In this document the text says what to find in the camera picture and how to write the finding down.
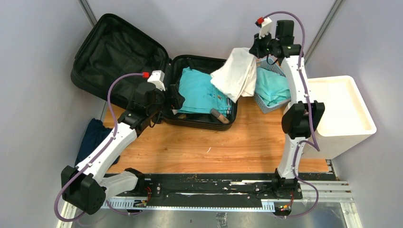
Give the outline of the black ribbed hard-shell suitcase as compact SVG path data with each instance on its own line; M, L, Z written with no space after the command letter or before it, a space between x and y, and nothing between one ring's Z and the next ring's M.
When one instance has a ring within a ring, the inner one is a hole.
M128 73L162 70L165 73L165 87L176 84L179 88L182 70L190 67L206 74L222 67L225 59L201 57L194 55L179 55L173 60L169 58L166 49L156 40L115 14L104 14L81 45L75 56L71 71L71 81L103 100L107 100L110 85L120 76ZM121 108L128 106L137 86L146 81L145 78L129 77L114 86L111 103ZM165 100L161 119L172 125L204 128L216 131L226 131L232 127L238 104L229 98L224 99L230 105L224 115L229 123L221 123L210 111L206 114L186 114L183 119L174 114L170 104Z

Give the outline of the white three-drawer storage unit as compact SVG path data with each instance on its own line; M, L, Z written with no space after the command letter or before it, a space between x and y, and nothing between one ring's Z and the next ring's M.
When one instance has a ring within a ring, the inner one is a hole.
M315 131L320 148L305 144L303 159L334 159L369 136L377 128L351 76L331 76L308 80L311 92L325 111Z

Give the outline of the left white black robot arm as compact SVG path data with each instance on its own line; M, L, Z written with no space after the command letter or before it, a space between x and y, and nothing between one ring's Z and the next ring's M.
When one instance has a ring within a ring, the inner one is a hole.
M153 83L141 83L105 140L76 167L63 169L63 200L92 215L106 200L125 191L134 196L149 193L145 175L140 171L127 168L114 176L105 174L123 150L152 125L151 121L159 119L164 108L178 110L183 103L184 97L175 84L162 91Z

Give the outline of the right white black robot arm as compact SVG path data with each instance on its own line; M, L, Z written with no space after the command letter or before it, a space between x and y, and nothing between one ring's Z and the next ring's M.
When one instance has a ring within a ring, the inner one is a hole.
M324 114L325 104L310 97L303 47L294 43L294 22L279 20L275 36L270 34L270 18L259 18L256 25L259 33L249 52L258 57L273 56L281 66L290 90L291 99L282 117L281 126L286 136L285 147L272 178L269 190L276 198L295 196L298 190L298 168L302 151L309 138L314 139L315 130Z

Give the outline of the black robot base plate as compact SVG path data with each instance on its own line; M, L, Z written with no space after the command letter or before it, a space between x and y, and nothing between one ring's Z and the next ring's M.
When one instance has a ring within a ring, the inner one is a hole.
M298 203L308 210L338 202L348 187L330 172L302 173L297 183L279 182L273 173L146 174L141 191L111 198L117 209L245 211L282 213Z

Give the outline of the white garment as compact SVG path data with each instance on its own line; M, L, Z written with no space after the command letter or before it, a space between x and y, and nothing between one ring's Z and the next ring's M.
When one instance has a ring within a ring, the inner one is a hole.
M246 47L234 48L224 65L211 73L211 84L237 102L242 97L255 94L257 58Z

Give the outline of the light teal garment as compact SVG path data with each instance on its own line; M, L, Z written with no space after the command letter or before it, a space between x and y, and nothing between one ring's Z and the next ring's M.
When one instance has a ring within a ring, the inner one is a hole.
M265 105L273 106L291 98L287 79L275 72L258 67L255 93Z

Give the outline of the light blue plastic basket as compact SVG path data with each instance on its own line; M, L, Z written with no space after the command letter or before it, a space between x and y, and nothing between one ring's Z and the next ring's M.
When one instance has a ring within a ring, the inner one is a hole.
M265 114L290 102L291 95L284 72L270 57L257 60L254 99Z

